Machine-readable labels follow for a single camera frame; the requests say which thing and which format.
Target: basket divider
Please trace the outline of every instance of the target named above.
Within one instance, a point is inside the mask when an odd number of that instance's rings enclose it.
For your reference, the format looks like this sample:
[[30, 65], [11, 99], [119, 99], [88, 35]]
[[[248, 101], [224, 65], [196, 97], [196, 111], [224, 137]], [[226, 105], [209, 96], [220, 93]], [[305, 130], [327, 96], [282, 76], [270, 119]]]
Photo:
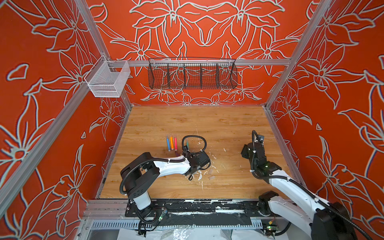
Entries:
[[200, 88], [203, 89], [203, 70], [200, 63]]
[[150, 71], [151, 71], [151, 75], [152, 75], [152, 81], [150, 81], [149, 87], [150, 87], [150, 88], [153, 88], [153, 84], [155, 83], [155, 76], [153, 76], [153, 71], [152, 71], [152, 65], [151, 65], [151, 62], [149, 62], [149, 69], [150, 69]]
[[216, 63], [216, 88], [220, 88], [220, 76], [218, 71], [218, 64]]
[[232, 72], [233, 72], [234, 66], [235, 66], [235, 62], [232, 63], [231, 73], [229, 74], [229, 81], [231, 82], [232, 88], [235, 88], [235, 86], [233, 85], [233, 81], [232, 81]]
[[168, 80], [168, 88], [170, 88], [169, 63], [167, 63], [167, 80]]
[[184, 75], [184, 86], [187, 86], [187, 80], [185, 79], [185, 63], [183, 63], [183, 75]]

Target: white wire basket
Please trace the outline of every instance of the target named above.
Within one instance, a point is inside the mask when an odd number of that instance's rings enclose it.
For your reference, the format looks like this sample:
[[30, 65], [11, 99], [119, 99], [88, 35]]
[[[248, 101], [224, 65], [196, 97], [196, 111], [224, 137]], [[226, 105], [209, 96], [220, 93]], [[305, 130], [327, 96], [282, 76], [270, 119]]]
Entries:
[[104, 56], [101, 56], [85, 77], [85, 81], [95, 97], [120, 97], [131, 73], [127, 61], [120, 71], [114, 67], [109, 67], [108, 63], [109, 61]]

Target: blue marker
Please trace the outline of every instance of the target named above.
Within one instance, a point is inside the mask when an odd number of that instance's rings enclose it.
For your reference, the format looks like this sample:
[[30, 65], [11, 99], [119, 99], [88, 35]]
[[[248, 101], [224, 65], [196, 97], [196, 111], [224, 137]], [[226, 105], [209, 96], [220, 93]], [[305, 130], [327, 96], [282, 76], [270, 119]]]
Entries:
[[168, 145], [168, 152], [170, 152], [170, 144], [169, 144], [169, 138], [168, 138], [168, 135], [167, 135], [167, 145]]

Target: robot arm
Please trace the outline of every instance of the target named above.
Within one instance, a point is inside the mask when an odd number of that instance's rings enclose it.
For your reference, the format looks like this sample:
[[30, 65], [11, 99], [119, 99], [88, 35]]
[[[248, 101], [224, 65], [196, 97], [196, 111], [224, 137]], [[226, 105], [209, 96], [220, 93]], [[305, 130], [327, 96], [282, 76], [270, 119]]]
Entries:
[[190, 175], [191, 178], [196, 171], [210, 164], [210, 159], [204, 150], [191, 153], [187, 146], [183, 146], [183, 149], [182, 155], [172, 158], [154, 158], [149, 152], [141, 154], [121, 170], [120, 192], [127, 195], [136, 203], [137, 208], [142, 210], [151, 204], [147, 190], [158, 177], [183, 174]]
[[295, 224], [313, 240], [357, 240], [347, 209], [340, 203], [329, 203], [299, 183], [273, 162], [266, 160], [264, 136], [252, 131], [252, 142], [244, 145], [241, 155], [251, 164], [251, 172], [283, 192], [296, 205], [269, 191], [259, 196], [258, 211], [268, 216], [272, 212]]

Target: plastic sheet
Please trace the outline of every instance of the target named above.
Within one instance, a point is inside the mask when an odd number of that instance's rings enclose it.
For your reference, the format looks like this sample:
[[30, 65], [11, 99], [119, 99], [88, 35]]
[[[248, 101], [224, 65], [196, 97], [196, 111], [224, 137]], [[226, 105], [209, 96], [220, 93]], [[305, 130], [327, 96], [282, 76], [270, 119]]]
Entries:
[[[267, 237], [261, 232], [255, 231], [255, 230], [233, 230], [232, 231], [232, 240], [268, 240], [268, 239], [273, 239], [273, 237]], [[288, 240], [287, 233], [281, 235], [281, 236], [276, 236], [276, 240]]]
[[230, 230], [220, 228], [174, 228], [162, 231], [147, 232], [146, 237], [139, 236], [137, 231], [121, 228], [117, 240], [231, 240]]

